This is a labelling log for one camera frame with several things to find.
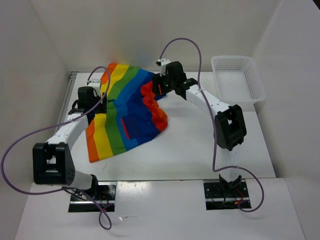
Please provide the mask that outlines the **rainbow striped shorts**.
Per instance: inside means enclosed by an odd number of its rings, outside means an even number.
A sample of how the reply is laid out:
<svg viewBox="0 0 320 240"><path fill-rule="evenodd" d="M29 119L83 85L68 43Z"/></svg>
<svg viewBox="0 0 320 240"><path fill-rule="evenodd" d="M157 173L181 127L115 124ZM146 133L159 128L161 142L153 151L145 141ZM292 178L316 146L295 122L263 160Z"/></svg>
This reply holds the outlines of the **rainbow striped shorts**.
<svg viewBox="0 0 320 240"><path fill-rule="evenodd" d="M153 140L168 126L168 116L152 92L153 72L110 63L100 81L107 111L98 113L85 131L90 163L125 153Z"/></svg>

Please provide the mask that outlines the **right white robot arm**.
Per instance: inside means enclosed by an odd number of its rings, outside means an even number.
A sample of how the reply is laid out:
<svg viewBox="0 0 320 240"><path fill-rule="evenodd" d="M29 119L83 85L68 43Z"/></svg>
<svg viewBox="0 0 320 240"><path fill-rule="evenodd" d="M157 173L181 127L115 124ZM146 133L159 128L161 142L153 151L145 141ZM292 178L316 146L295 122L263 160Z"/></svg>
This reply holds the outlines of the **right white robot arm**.
<svg viewBox="0 0 320 240"><path fill-rule="evenodd" d="M229 105L208 91L199 87L194 78L187 78L183 66L178 61L158 59L160 72L152 77L152 92L157 96L174 91L186 101L193 103L209 116L214 117L214 143L221 152L219 191L230 197L240 186L242 177L236 164L239 161L240 145L244 142L247 129L243 111L239 105Z"/></svg>

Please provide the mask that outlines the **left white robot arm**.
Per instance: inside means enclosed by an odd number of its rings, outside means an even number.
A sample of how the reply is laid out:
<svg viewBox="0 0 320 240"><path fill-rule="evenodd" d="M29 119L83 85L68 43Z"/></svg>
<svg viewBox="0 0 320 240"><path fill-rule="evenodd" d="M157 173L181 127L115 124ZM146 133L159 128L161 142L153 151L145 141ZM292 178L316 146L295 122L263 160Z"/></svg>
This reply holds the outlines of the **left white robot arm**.
<svg viewBox="0 0 320 240"><path fill-rule="evenodd" d="M93 174L76 170L71 150L77 139L93 122L96 114L107 110L107 100L101 100L96 84L78 88L78 99L72 104L67 124L46 142L32 149L33 180L38 185L57 185L82 190L89 200L100 194L98 179Z"/></svg>

